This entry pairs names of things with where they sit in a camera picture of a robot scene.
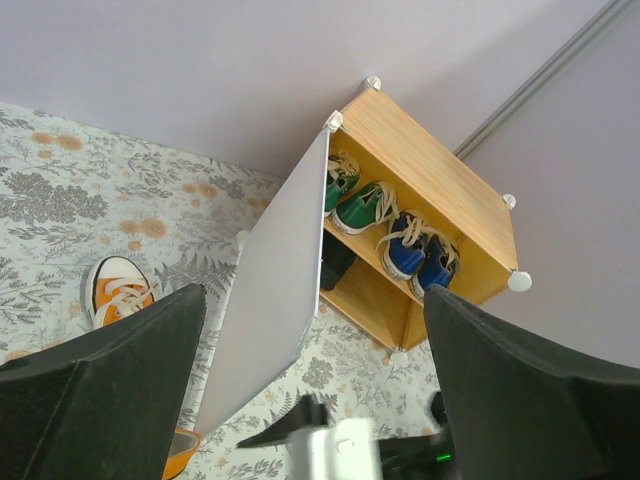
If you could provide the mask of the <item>wooden shoe cabinet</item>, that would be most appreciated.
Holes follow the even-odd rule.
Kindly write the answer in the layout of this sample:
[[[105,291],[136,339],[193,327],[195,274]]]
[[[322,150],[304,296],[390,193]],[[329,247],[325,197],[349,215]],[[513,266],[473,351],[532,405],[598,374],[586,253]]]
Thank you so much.
[[[331,144],[355,153],[364,180],[389,182],[400,206],[416,208],[428,225],[457,241],[462,271],[452,281],[455,294],[480,305],[505,289],[531,288],[530,274],[517,263],[510,218],[514,196],[497,193],[463,164],[382,93],[378,77],[368,77],[363,92],[333,114],[328,125]],[[383,269],[383,254],[375,245],[382,227],[349,235],[325,222],[324,231],[357,257],[324,298],[393,358],[423,342],[427,331],[422,301],[411,294],[407,282]]]

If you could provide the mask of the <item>blue sneaker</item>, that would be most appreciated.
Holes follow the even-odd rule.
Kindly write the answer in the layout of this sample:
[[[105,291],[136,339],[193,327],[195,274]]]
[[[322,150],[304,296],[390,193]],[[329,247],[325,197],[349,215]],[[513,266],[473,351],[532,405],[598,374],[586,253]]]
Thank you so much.
[[[448,288],[457,270],[460,256],[457,247],[440,235],[432,235],[426,245],[425,259],[410,280],[411,292],[422,300],[432,286]]]
[[[434,230],[424,216],[415,210],[403,210],[389,222],[388,233],[376,248],[384,247],[382,265],[395,280],[409,280],[426,258],[426,248]]]

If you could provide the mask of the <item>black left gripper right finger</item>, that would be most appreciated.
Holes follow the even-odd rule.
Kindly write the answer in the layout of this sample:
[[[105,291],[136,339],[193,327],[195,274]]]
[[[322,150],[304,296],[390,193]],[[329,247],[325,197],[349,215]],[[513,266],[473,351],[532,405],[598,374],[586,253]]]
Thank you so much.
[[[465,479],[636,479],[639,371],[436,286],[425,325]]]

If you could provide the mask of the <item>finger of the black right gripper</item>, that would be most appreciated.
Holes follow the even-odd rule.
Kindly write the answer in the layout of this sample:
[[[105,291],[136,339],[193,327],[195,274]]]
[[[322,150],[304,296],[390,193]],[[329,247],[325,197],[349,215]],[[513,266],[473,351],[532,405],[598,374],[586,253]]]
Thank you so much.
[[[303,395],[280,419],[262,432],[237,443],[237,448],[262,448],[282,445],[290,434],[312,427],[329,425],[329,413],[324,403],[314,395]]]

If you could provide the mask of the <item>black shoe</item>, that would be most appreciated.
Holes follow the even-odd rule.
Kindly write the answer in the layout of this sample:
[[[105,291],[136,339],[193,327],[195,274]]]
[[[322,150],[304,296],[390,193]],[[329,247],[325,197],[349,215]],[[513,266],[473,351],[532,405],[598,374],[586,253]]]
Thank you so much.
[[[323,232],[320,288],[332,291],[353,265],[356,254],[328,231]]]

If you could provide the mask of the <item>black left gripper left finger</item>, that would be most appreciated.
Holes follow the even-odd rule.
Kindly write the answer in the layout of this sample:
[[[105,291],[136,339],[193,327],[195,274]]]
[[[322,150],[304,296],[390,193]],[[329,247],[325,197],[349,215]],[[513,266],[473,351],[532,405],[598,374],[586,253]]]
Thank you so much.
[[[162,478],[205,314],[189,284],[3,364],[2,478]]]

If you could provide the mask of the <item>green sneaker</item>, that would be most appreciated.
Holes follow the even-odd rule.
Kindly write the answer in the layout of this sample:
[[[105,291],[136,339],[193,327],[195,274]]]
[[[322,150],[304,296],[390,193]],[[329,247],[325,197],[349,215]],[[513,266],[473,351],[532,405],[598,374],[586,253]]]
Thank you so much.
[[[386,181],[372,181],[339,203],[330,220],[342,234],[359,235],[367,229],[399,216],[395,187]]]
[[[324,216],[328,217],[339,200],[359,182],[360,166],[346,150],[330,154],[327,159]]]

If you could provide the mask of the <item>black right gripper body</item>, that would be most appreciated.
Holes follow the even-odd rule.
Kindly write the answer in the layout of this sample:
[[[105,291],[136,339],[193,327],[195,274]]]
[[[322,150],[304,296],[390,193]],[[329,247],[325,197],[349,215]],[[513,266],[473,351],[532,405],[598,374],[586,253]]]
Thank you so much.
[[[457,479],[458,465],[441,392],[429,405],[434,434],[378,441],[384,479]]]

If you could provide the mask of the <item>white cabinet door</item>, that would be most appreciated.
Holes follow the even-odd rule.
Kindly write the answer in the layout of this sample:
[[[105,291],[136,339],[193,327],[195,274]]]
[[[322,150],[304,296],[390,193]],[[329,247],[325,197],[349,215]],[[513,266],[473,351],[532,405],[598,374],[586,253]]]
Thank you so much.
[[[296,362],[318,310],[330,132],[323,129],[241,240],[201,397],[206,436]]]

